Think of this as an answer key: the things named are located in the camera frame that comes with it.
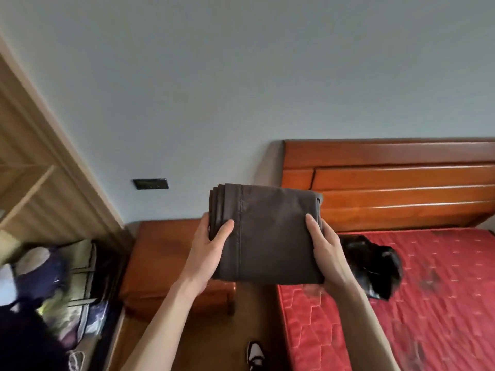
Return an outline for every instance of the wall switch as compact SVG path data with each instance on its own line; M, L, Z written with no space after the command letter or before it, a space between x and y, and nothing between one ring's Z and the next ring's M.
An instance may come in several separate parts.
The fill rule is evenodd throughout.
M135 179L132 182L138 190L168 189L166 178Z

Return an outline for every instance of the wooden headboard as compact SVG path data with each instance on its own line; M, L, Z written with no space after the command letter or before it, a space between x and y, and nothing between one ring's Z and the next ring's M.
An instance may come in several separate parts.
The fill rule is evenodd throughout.
M336 231L474 226L495 213L495 138L287 140L282 187Z

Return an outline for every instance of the bed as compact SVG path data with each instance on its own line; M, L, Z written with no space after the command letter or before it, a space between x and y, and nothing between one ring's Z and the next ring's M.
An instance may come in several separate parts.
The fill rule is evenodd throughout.
M286 141L283 187L323 193L340 233L395 248L405 276L371 300L404 370L495 369L495 140ZM333 300L279 286L293 371L350 370Z

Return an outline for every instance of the forearm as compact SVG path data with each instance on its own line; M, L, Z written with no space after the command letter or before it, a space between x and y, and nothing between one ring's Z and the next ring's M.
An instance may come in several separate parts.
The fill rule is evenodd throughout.
M129 356L122 371L169 371L194 301L188 284L177 281Z
M399 371L364 291L352 284L335 297L353 371Z

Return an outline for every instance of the hand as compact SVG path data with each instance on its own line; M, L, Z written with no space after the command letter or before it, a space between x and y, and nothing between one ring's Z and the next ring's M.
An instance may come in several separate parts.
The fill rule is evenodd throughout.
M203 214L194 235L186 265L179 277L180 282L189 286L194 297L197 297L206 288L208 280L220 262L223 245L233 229L234 220L228 220L222 225L213 241L210 241L208 238L208 213Z
M318 268L325 277L325 289L333 298L357 285L343 254L339 236L322 219L323 233L316 220L306 214L306 227L313 239L313 253Z

